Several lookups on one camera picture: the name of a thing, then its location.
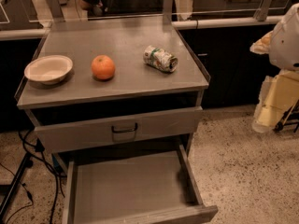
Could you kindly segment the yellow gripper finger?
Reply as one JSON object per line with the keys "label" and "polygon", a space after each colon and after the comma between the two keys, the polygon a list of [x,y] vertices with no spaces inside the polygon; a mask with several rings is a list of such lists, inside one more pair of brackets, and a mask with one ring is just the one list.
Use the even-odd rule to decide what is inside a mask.
{"label": "yellow gripper finger", "polygon": [[268,54],[270,50],[270,42],[271,42],[271,36],[273,32],[268,32],[263,37],[261,37],[259,40],[254,42],[249,50],[255,54]]}
{"label": "yellow gripper finger", "polygon": [[284,113],[299,100],[299,73],[281,70],[276,76],[266,76],[252,122],[257,133],[267,133],[280,122]]}

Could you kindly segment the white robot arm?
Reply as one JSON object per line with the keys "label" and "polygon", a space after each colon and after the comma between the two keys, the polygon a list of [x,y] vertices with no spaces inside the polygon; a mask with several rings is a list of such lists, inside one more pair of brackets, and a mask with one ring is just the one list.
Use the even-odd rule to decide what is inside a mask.
{"label": "white robot arm", "polygon": [[267,54],[269,62],[279,69],[274,77],[265,77],[253,115],[252,129],[266,133],[274,129],[299,100],[299,4],[293,5],[275,28],[249,50]]}

